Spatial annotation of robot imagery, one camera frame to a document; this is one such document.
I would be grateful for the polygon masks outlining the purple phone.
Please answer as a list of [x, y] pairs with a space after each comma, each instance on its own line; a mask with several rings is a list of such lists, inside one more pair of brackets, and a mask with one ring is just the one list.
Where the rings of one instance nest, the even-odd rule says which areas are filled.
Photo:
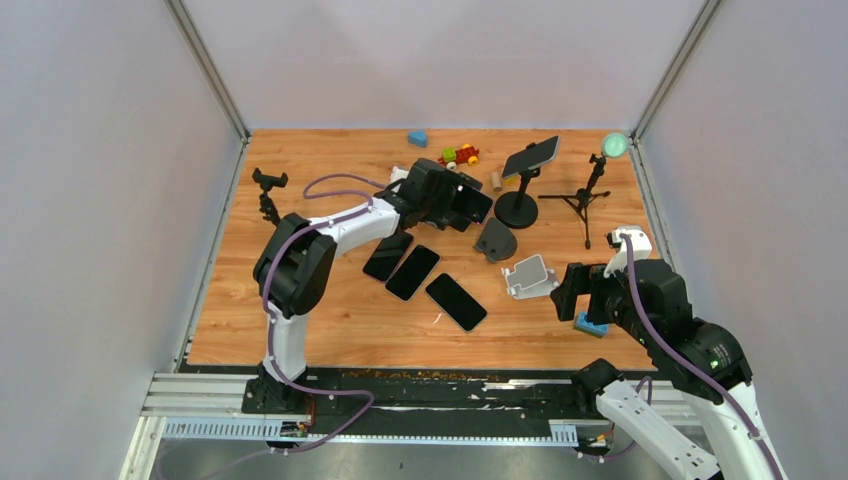
[[485, 221], [491, 208], [493, 199], [476, 188], [462, 185], [457, 188], [453, 201], [453, 209], [457, 214], [469, 222], [481, 224]]

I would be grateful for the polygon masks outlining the teal smartphone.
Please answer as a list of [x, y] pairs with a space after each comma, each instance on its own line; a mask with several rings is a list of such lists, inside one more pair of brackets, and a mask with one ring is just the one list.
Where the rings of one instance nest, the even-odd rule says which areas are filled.
[[466, 333], [473, 331], [488, 315], [487, 310], [447, 273], [438, 275], [425, 287], [425, 292]]

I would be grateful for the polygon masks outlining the black round-base clamp stand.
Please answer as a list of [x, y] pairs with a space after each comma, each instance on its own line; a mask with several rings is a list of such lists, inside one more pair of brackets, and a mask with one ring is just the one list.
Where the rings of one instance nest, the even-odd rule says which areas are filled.
[[261, 189], [259, 195], [259, 212], [262, 214], [262, 218], [272, 225], [277, 226], [281, 221], [281, 217], [274, 200], [270, 196], [270, 192], [274, 188], [285, 188], [289, 180], [288, 175], [285, 172], [278, 176], [266, 175], [256, 167], [252, 172], [251, 178]]

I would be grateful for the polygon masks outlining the pink phone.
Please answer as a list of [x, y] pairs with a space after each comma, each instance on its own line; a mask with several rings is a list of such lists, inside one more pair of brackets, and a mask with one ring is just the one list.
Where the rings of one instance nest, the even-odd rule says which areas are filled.
[[407, 232], [382, 239], [363, 266], [363, 273], [378, 282], [387, 282], [413, 242], [414, 236]]

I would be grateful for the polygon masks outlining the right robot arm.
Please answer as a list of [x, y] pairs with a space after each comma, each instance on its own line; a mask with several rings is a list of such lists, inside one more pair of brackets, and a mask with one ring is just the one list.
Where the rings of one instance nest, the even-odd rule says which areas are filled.
[[672, 426], [604, 359], [575, 374], [570, 393], [577, 413], [622, 427], [675, 479], [785, 478], [741, 344], [693, 315], [682, 276], [660, 259], [571, 263], [551, 294], [560, 320], [574, 319], [581, 295], [590, 298], [590, 322], [615, 324], [645, 349], [692, 409], [710, 447]]

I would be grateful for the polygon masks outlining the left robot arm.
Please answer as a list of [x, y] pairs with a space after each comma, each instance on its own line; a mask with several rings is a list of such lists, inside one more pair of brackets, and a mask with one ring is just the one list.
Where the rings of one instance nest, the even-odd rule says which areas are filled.
[[459, 232], [482, 223], [493, 200], [480, 181], [426, 158], [402, 177], [356, 191], [362, 203], [324, 217], [276, 216], [276, 229], [253, 268], [267, 320], [266, 353], [258, 381], [283, 413], [305, 403], [308, 319], [323, 298], [335, 260], [350, 250], [419, 224]]

